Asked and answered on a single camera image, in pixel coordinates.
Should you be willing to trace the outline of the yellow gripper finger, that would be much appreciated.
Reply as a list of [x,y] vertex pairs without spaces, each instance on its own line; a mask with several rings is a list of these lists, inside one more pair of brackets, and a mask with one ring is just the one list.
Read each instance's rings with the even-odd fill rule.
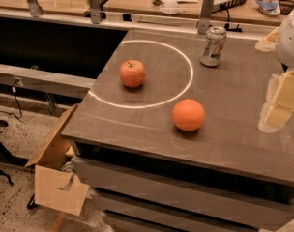
[[263,132],[277,132],[294,113],[294,68],[272,75],[265,99],[258,127]]
[[276,50],[276,42],[278,38],[279,28],[273,29],[266,37],[259,40],[255,48],[263,52],[273,52]]

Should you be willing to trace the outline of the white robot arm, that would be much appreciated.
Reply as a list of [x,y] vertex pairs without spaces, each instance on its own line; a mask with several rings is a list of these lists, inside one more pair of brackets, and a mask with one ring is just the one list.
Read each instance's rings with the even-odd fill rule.
[[264,52],[275,51],[279,62],[286,67],[282,75],[272,75],[258,123],[261,131],[273,133],[280,130],[294,113],[294,9],[280,27],[260,40],[255,48]]

